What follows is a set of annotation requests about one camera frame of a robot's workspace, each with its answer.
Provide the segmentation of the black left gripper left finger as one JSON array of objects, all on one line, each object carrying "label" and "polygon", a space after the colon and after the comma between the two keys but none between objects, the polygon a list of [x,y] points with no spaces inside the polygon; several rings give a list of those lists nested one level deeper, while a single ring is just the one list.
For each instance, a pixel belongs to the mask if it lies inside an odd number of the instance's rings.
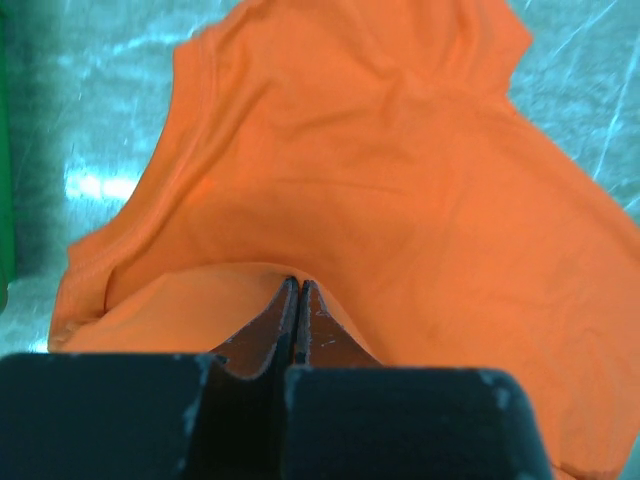
[{"label": "black left gripper left finger", "polygon": [[270,479],[298,284],[208,353],[12,354],[5,479]]}]

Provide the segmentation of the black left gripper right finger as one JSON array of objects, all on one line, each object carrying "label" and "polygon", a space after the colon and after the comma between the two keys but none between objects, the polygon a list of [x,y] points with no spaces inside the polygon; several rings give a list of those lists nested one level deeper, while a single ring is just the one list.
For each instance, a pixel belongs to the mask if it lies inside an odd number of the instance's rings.
[{"label": "black left gripper right finger", "polygon": [[530,401],[509,374],[385,367],[302,287],[284,385],[287,479],[548,479]]}]

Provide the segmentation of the orange t-shirt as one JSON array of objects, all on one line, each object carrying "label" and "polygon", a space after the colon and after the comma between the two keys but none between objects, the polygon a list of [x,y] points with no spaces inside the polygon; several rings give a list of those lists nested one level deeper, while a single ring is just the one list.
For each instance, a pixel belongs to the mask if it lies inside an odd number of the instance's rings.
[{"label": "orange t-shirt", "polygon": [[558,479],[639,432],[639,230],[510,103],[503,1],[244,1],[178,46],[132,197],[71,246],[52,352],[206,352],[283,280],[393,366],[492,367]]}]

